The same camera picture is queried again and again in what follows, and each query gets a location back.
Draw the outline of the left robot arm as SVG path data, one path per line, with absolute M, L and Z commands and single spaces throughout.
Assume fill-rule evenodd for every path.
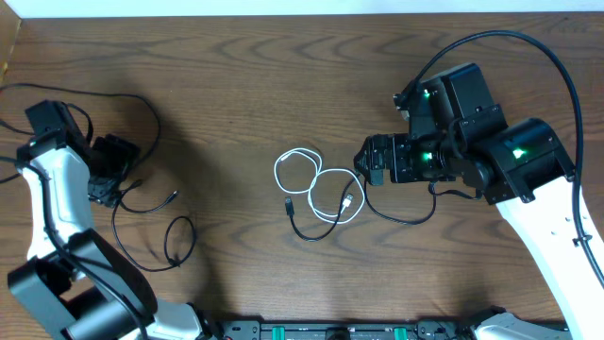
M 113 135 L 90 141 L 54 130 L 15 163 L 32 198 L 32 242 L 8 287 L 55 339 L 198 339 L 190 304 L 156 297 L 142 270 L 95 229 L 91 204 L 117 208 L 139 149 Z

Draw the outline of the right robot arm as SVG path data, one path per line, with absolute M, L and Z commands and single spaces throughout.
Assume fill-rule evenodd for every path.
M 465 63 L 401 93 L 409 131 L 365 139 L 355 169 L 371 185 L 453 181 L 477 190 L 537 263 L 574 339 L 600 339 L 603 287 L 585 257 L 603 263 L 603 240 L 585 202 L 572 201 L 579 168 L 546 122 L 509 126 L 479 67 Z

